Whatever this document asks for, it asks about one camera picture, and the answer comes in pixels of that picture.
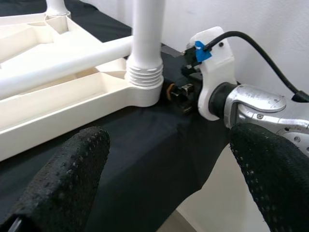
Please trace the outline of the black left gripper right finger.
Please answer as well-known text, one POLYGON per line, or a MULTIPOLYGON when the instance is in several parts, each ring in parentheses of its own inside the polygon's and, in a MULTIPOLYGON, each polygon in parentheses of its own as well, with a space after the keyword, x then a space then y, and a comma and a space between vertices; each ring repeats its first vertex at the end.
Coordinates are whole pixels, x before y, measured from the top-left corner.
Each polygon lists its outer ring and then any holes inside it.
POLYGON ((309 159, 284 137, 251 123, 230 130, 230 147, 272 232, 309 230, 309 159))

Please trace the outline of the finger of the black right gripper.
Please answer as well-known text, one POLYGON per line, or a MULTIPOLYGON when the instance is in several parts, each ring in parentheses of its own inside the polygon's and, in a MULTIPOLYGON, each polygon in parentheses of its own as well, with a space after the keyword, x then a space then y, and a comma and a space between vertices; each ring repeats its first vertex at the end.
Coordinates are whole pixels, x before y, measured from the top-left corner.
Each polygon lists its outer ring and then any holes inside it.
POLYGON ((176 97, 178 96, 178 87, 174 82, 170 81, 164 81, 162 88, 161 88, 161 94, 160 98, 163 101, 175 101, 176 97))

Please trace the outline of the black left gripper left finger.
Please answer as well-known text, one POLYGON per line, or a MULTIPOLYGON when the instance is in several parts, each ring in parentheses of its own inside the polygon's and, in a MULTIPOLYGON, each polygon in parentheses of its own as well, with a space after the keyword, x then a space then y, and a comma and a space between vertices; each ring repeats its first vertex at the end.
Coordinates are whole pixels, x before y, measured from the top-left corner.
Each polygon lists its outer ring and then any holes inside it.
POLYGON ((0 230, 82 232, 109 152, 109 134, 100 127, 73 135, 33 177, 0 230))

